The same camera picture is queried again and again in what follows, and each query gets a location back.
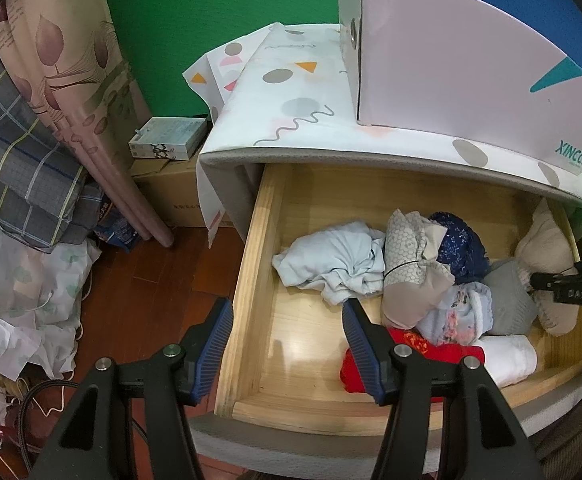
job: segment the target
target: gray plaid cloth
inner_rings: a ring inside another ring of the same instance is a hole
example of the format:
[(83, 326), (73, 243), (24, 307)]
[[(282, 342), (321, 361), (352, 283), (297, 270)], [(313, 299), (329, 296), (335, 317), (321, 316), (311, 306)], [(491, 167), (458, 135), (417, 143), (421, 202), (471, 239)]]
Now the gray plaid cloth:
[(0, 227), (48, 250), (79, 244), (98, 220), (102, 192), (23, 99), (0, 60)]

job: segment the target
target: storage box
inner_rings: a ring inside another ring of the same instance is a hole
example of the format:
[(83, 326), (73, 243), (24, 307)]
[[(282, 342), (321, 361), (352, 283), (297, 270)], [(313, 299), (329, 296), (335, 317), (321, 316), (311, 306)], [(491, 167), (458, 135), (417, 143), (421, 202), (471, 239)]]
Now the storage box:
[(480, 0), (339, 0), (357, 120), (582, 171), (582, 69)]
[(189, 160), (207, 133), (206, 119), (154, 117), (129, 140), (135, 158)]
[[(348, 347), (339, 306), (317, 290), (286, 288), (271, 258), (298, 237), (328, 225), (362, 219), (386, 229), (391, 213), (442, 210), (463, 218), (488, 256), (511, 256), (532, 224), (540, 197), (450, 176), (317, 164), (269, 164), (251, 219), (235, 290), (234, 323), (220, 368), (217, 415), (303, 433), (381, 435), (389, 407), (366, 394), (349, 394), (340, 381)], [(551, 203), (577, 258), (564, 210)], [(362, 302), (380, 321), (381, 298)], [(528, 335), (538, 354), (535, 374), (508, 386), (511, 406), (529, 402), (582, 371), (582, 307), (567, 335), (547, 335), (536, 321)], [(442, 405), (430, 427), (442, 425)]]
[[(130, 171), (140, 191), (166, 225), (204, 227), (197, 199), (197, 153), (191, 160), (136, 160)], [(220, 227), (232, 227), (228, 217)]]

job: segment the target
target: cardboard box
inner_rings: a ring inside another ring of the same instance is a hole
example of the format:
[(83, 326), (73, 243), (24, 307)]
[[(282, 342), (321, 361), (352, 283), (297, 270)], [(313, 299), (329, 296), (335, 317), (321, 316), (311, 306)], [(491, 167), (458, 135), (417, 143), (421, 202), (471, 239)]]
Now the cardboard box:
[(206, 119), (153, 117), (129, 140), (135, 158), (189, 160), (208, 131)]
[(447, 134), (582, 172), (582, 69), (480, 0), (339, 0), (360, 124)]
[[(197, 199), (197, 153), (191, 160), (137, 159), (133, 180), (157, 214), (171, 227), (205, 227)], [(225, 215), (220, 227), (232, 227)]]

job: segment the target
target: open wooden drawer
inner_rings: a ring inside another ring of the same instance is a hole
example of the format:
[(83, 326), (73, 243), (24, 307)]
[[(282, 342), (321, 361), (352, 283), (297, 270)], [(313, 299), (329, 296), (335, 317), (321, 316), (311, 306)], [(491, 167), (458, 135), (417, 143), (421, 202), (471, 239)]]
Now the open wooden drawer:
[[(215, 413), (282, 430), (337, 435), (384, 433), (388, 408), (366, 394), (344, 391), (339, 372), (348, 347), (341, 307), (317, 291), (285, 288), (271, 257), (297, 237), (328, 225), (363, 219), (386, 229), (395, 209), (424, 216), (443, 210), (463, 218), (491, 259), (511, 255), (532, 222), (540, 197), (474, 180), (411, 171), (315, 164), (268, 165), (252, 216), (233, 302), (234, 325), (215, 401)], [(577, 247), (557, 203), (556, 221)], [(373, 322), (380, 298), (362, 302)], [(578, 325), (562, 337), (536, 320), (529, 338), (538, 353), (536, 373), (503, 389), (518, 406), (582, 371), (582, 308)], [(440, 428), (441, 405), (431, 429)]]

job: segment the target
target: wall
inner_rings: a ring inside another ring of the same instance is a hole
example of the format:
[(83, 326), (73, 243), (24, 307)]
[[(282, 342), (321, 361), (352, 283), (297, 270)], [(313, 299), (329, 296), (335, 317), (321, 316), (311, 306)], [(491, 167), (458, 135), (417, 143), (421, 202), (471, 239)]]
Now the wall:
[(120, 46), (151, 111), (204, 113), (182, 72), (205, 52), (271, 22), (337, 23), (338, 0), (108, 0)]

